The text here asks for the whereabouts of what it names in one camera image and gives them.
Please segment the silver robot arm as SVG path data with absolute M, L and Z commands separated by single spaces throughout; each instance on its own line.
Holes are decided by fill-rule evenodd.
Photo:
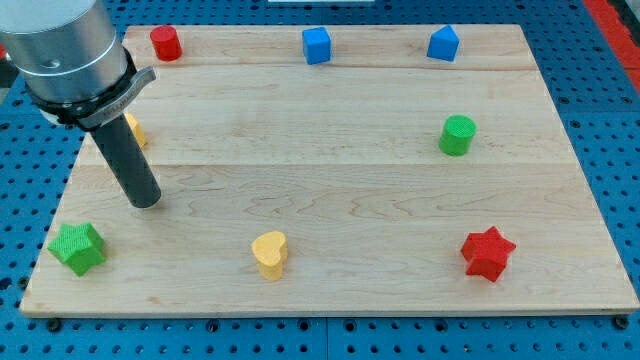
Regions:
M 136 68 L 101 0 L 1 0 L 1 44 L 45 116 L 85 131 L 122 115 L 156 78 Z

